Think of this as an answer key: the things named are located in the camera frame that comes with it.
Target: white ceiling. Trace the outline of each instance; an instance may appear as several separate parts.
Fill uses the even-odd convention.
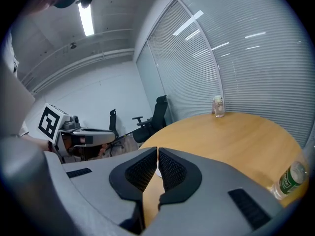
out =
[[[85,37],[78,5],[19,18],[12,27],[12,45],[19,61],[18,77],[43,80],[58,69],[102,52],[132,48],[130,37],[140,0],[93,0],[95,35]],[[70,49],[70,43],[77,47]]]

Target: round wooden table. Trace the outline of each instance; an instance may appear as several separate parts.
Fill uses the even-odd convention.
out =
[[[227,163],[260,185],[270,188],[301,153],[296,140],[274,122],[259,116],[226,113],[200,115],[175,122],[149,138],[141,148],[172,148]],[[307,182],[281,201],[302,197]],[[143,193],[145,223],[158,213],[163,182],[156,174]]]

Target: person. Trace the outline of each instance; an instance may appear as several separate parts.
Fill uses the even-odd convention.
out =
[[[36,12],[45,10],[50,6],[53,6],[56,3],[62,1],[63,0],[30,0],[26,7],[24,8],[24,10],[21,12],[21,15],[34,14]],[[17,61],[17,58],[14,54],[14,50],[12,47],[12,35],[10,30],[8,31],[7,36],[4,38],[4,41],[1,44],[1,59],[3,61],[4,66],[6,66],[6,68],[8,68],[17,78],[19,62]],[[26,139],[37,144],[43,151],[57,153],[57,151],[55,150],[54,146],[50,141],[30,136],[25,121],[23,122],[23,125],[20,129],[19,136],[23,139]],[[73,145],[75,145],[71,139],[71,136],[63,136],[63,142],[66,145],[67,150],[71,148]],[[80,137],[79,143],[82,144],[85,143],[84,137]],[[106,150],[105,148],[107,148],[107,145],[104,145],[101,148],[99,155],[102,155],[105,152]]]

